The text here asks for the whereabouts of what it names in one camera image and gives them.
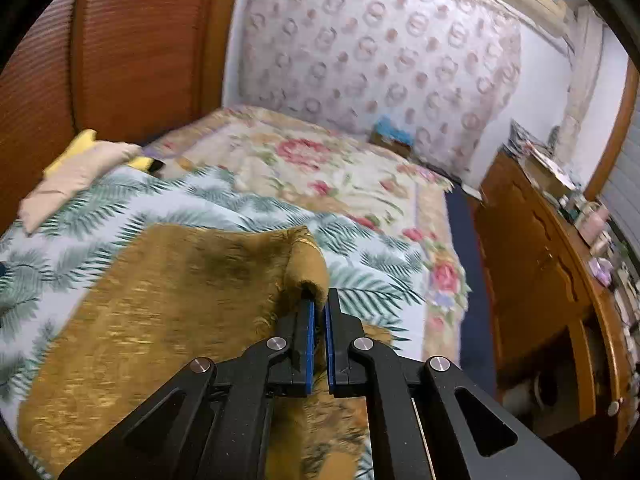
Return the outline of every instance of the beige pillow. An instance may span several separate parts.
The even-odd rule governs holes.
[[[85,152],[64,160],[20,202],[18,217],[24,230],[28,234],[33,233],[76,193],[87,189],[96,178],[139,153],[140,147],[136,144],[98,140]]]

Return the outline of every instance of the bedspread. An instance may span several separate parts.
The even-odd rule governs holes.
[[[236,193],[234,181],[233,174],[221,168],[199,168],[160,180],[122,166],[79,193],[31,237],[14,222],[0,239],[0,261],[6,267],[0,276],[0,413],[15,436],[20,405],[50,343],[119,251],[155,223],[244,232],[306,225],[321,248],[342,309],[385,328],[400,355],[420,359],[427,273],[423,262],[428,260],[420,244],[375,232],[345,216]],[[401,262],[403,270],[375,269],[366,264],[371,261]],[[338,418],[347,430],[334,444],[340,449],[350,444],[357,453],[358,446],[364,446],[366,426],[350,425],[349,413]],[[313,454],[310,470],[319,456],[326,456],[328,449],[322,446],[320,455]],[[44,474],[36,457],[30,457]],[[365,453],[364,463],[369,459]]]
[[[440,354],[458,362],[468,287],[451,241],[447,179],[385,148],[249,106],[217,110],[145,153],[165,161],[166,178],[219,166],[235,175],[237,191],[347,215],[375,232],[419,243],[428,270],[421,358]],[[368,255],[362,262],[398,278],[411,264]]]

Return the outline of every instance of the metal screw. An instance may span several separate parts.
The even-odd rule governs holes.
[[[447,370],[449,370],[451,362],[449,362],[446,357],[436,355],[436,357],[432,357],[431,359],[429,359],[429,366],[437,372],[446,372]]]
[[[189,368],[191,368],[192,372],[201,374],[211,368],[211,361],[209,361],[206,357],[196,357],[193,361],[191,361],[191,363],[189,363]]]
[[[368,337],[359,337],[353,340],[353,345],[358,350],[371,350],[373,348],[373,341]]]
[[[282,350],[286,345],[286,339],[281,337],[272,337],[267,341],[267,346],[271,350]]]

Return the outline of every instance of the green leaf pattern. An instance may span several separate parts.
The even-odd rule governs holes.
[[[14,222],[0,239],[7,268],[0,277],[0,413],[14,434],[20,403],[50,341],[118,252],[156,222],[244,232],[306,224],[342,309],[388,327],[399,353],[421,357],[426,270],[420,245],[377,234],[344,216],[239,194],[233,184],[233,175],[220,168],[163,181],[121,166],[31,237]]]
[[[369,439],[365,440],[364,451],[358,461],[355,478],[356,480],[374,480],[373,455],[371,451],[371,441]]]

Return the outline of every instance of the wall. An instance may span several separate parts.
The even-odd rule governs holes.
[[[244,8],[246,0],[236,0],[236,15]],[[228,52],[238,52],[241,45],[241,20],[234,20]],[[571,77],[568,59],[549,45],[539,34],[522,26],[522,74],[516,93],[510,104],[482,134],[471,161],[470,173],[465,182],[479,187],[484,174],[491,166],[495,153],[509,137],[511,118],[517,120],[533,135],[546,140],[551,128],[562,119],[566,105],[566,91]],[[225,70],[225,106],[238,104],[239,59],[227,58]]]
[[[616,121],[625,89],[627,61],[624,47],[610,28],[606,27],[600,71],[572,161],[573,172],[585,186],[600,161]]]

